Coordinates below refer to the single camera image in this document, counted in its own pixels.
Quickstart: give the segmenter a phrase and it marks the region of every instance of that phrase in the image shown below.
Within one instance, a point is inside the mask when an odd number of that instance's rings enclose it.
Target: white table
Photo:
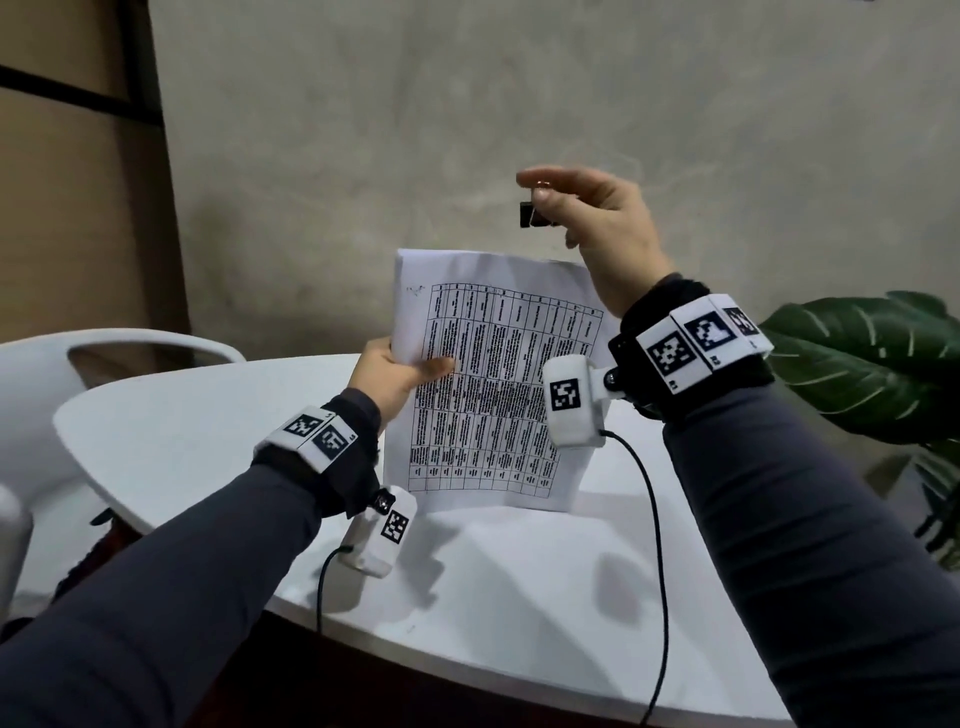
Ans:
[[[147,533],[244,471],[252,446],[347,383],[355,354],[255,361],[125,379],[57,413],[100,495]],[[789,725],[708,558],[660,438],[613,403],[654,481],[663,529],[670,660],[657,724]],[[317,572],[340,543],[327,519],[268,608],[311,626]],[[637,720],[660,667],[649,500],[617,443],[596,452],[574,513],[452,511],[414,523],[382,580],[334,567],[325,633],[408,667],[581,713]]]

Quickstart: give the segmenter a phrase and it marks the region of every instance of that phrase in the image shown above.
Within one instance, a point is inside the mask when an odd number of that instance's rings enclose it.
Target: person's left arm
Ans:
[[[371,342],[324,407],[373,459],[412,389],[451,368],[396,364],[388,340]],[[338,470],[342,459],[306,486],[254,464],[65,595],[0,648],[0,725],[182,725],[322,517],[343,511],[337,492],[359,473]]]

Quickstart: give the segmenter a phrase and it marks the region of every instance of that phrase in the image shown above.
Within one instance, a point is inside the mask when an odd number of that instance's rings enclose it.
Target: person's right arm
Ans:
[[[517,182],[553,188],[535,205],[567,228],[615,315],[645,306],[675,272],[635,185],[559,167]],[[668,422],[663,437],[714,566],[800,728],[960,725],[960,592],[770,386],[709,401]]]

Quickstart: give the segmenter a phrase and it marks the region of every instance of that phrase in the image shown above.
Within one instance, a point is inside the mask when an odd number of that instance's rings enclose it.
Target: dark gray sleeve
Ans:
[[[0,725],[182,725],[320,521],[308,491],[250,468],[0,647]]]
[[[960,726],[960,592],[770,387],[731,392],[663,437],[800,728]]]

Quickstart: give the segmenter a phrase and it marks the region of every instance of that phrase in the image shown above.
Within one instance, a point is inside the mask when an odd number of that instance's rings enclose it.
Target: paper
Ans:
[[[569,510],[592,449],[557,452],[540,372],[552,356],[613,364],[618,322],[574,263],[461,251],[397,253],[392,347],[399,361],[453,356],[387,427],[386,482],[425,510],[513,505]]]

